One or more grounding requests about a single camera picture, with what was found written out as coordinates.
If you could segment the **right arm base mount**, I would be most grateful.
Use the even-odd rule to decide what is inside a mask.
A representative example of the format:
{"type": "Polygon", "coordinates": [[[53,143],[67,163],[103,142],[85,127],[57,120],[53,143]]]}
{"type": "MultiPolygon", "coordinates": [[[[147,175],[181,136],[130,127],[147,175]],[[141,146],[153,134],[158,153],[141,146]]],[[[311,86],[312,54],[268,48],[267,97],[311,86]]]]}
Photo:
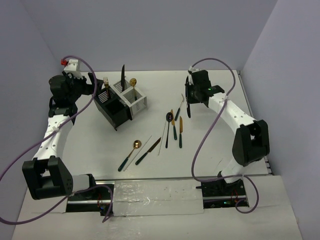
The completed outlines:
{"type": "Polygon", "coordinates": [[[201,190],[204,209],[248,207],[244,182],[239,179],[233,183],[224,180],[202,182],[196,189],[201,190]]]}

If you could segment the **gold knife green handle short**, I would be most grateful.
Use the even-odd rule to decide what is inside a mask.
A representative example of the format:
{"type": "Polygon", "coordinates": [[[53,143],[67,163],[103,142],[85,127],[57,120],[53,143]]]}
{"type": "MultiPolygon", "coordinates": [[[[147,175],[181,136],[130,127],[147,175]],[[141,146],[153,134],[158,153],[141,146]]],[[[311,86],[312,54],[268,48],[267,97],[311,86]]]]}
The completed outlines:
{"type": "Polygon", "coordinates": [[[182,133],[183,133],[183,118],[179,117],[179,148],[182,149],[183,143],[182,143],[182,133]]]}

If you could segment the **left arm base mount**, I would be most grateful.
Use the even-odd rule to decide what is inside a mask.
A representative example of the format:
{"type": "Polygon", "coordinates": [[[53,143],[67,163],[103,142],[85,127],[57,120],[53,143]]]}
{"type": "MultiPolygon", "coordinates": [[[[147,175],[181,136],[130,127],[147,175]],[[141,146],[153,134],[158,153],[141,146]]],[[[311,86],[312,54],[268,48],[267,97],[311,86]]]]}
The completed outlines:
{"type": "Polygon", "coordinates": [[[106,216],[111,203],[111,191],[105,187],[77,193],[67,199],[66,213],[97,212],[106,216]]]}

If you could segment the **black serrated knife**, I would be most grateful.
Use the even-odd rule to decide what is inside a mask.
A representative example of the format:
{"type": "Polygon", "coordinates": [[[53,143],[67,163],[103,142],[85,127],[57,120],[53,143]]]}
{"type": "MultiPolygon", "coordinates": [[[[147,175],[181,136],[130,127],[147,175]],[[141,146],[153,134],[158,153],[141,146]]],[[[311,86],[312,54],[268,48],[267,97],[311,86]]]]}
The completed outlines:
{"type": "Polygon", "coordinates": [[[125,65],[123,65],[121,68],[120,84],[121,84],[121,91],[123,92],[126,89],[125,65]]]}

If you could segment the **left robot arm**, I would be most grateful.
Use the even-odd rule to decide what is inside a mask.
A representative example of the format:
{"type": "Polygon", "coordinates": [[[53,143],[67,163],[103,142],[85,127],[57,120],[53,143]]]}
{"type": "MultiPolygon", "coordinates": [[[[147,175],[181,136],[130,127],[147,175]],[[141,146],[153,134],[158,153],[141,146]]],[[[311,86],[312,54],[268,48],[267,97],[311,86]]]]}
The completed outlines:
{"type": "Polygon", "coordinates": [[[102,81],[94,73],[77,78],[63,72],[49,81],[52,96],[49,100],[48,125],[43,142],[32,160],[25,161],[22,172],[30,195],[34,200],[69,196],[80,192],[86,199],[93,199],[98,187],[92,174],[72,175],[62,161],[68,134],[79,114],[76,101],[82,95],[95,97],[102,81]]]}

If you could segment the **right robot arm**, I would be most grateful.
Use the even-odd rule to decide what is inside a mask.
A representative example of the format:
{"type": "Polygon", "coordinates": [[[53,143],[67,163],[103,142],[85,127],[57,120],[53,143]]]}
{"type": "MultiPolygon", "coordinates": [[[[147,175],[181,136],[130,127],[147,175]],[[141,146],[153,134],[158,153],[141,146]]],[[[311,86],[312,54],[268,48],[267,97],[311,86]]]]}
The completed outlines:
{"type": "Polygon", "coordinates": [[[246,114],[219,86],[211,85],[207,70],[190,67],[185,81],[186,111],[191,117],[191,104],[202,103],[222,118],[234,133],[232,159],[219,172],[217,183],[220,194],[227,196],[235,189],[247,166],[270,153],[269,129],[264,120],[246,114]]]}

